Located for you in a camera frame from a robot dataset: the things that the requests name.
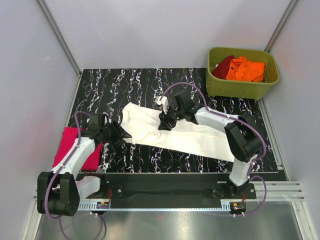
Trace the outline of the white printed t-shirt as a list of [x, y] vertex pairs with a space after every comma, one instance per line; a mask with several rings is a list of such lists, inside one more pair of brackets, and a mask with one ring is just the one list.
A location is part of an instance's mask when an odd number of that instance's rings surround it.
[[128, 103], [122, 110], [121, 127], [132, 138], [126, 141], [132, 144], [179, 151], [202, 157], [233, 162], [233, 156], [227, 136], [214, 128], [179, 120], [171, 130], [158, 130], [159, 110]]

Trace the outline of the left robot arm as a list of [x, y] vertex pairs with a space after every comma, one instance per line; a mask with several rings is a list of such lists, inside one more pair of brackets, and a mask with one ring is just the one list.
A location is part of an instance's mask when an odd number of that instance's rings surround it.
[[50, 171], [43, 171], [37, 178], [37, 211], [51, 219], [72, 217], [80, 202], [93, 194], [103, 198], [108, 186], [97, 176], [77, 180], [88, 157], [105, 142], [121, 145], [132, 136], [105, 113], [88, 113], [87, 123], [77, 127], [77, 135], [70, 150]]

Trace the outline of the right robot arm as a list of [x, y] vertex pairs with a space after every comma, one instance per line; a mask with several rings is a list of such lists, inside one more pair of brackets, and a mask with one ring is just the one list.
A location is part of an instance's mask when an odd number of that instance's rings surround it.
[[226, 183], [212, 185], [212, 197], [241, 198], [249, 184], [250, 168], [263, 149], [262, 138], [253, 117], [247, 113], [227, 116], [185, 98], [184, 93], [176, 94], [174, 98], [175, 104], [171, 105], [166, 97], [156, 97], [155, 103], [162, 107], [158, 129], [171, 131], [178, 121], [185, 120], [225, 134], [234, 161]]

